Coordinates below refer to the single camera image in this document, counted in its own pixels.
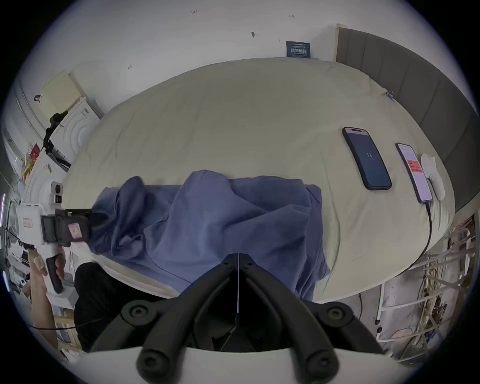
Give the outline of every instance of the pink label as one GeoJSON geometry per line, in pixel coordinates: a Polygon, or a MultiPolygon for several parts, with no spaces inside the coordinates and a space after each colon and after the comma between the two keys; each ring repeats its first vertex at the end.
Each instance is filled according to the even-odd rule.
{"type": "Polygon", "coordinates": [[[22,221],[24,222],[25,228],[33,228],[33,221],[27,217],[22,217],[22,221]]]}
{"type": "Polygon", "coordinates": [[[80,231],[78,223],[69,224],[68,229],[75,240],[82,238],[82,231],[80,231]]]}

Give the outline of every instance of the bed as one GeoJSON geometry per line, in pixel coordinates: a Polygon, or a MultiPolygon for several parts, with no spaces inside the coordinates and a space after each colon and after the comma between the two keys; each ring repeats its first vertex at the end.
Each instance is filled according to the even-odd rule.
{"type": "MultiPolygon", "coordinates": [[[[434,245],[455,215],[447,171],[413,117],[386,89],[338,62],[266,58],[214,64],[169,79],[116,106],[80,150],[64,181],[63,205],[90,208],[105,187],[132,176],[182,184],[209,169],[229,178],[302,179],[322,190],[324,253],[331,274],[314,301],[374,287],[410,266],[425,248],[429,221],[395,143],[436,157],[446,198],[433,194],[434,245]],[[342,136],[366,129],[392,180],[369,191],[342,136]]],[[[88,256],[79,246],[75,252],[88,256]]],[[[159,296],[176,293],[101,256],[115,278],[159,296]]]]}

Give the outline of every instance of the grey upholstered headboard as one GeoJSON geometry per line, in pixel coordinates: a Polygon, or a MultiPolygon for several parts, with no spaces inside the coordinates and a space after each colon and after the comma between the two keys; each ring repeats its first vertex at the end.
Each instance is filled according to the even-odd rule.
{"type": "Polygon", "coordinates": [[[394,92],[445,164],[457,211],[480,191],[480,119],[443,73],[396,43],[347,28],[339,28],[336,61],[394,92]]]}

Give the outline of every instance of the phone screen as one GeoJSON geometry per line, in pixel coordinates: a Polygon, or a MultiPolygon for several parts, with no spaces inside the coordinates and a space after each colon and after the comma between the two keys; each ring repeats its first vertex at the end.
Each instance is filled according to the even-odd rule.
{"type": "Polygon", "coordinates": [[[389,189],[392,186],[385,164],[366,130],[345,128],[347,142],[355,155],[364,184],[369,189],[389,189]]]}
{"type": "Polygon", "coordinates": [[[412,179],[419,203],[431,201],[432,192],[430,191],[427,178],[423,173],[420,162],[418,161],[417,155],[413,151],[413,148],[410,145],[401,143],[397,143],[396,146],[400,151],[403,162],[405,163],[408,173],[410,174],[410,178],[412,179]]]}

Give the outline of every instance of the blue poster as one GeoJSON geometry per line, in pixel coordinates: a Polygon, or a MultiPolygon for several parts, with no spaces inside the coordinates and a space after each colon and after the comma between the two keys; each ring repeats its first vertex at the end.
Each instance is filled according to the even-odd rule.
{"type": "Polygon", "coordinates": [[[287,57],[303,57],[310,59],[310,43],[287,41],[287,57]]]}

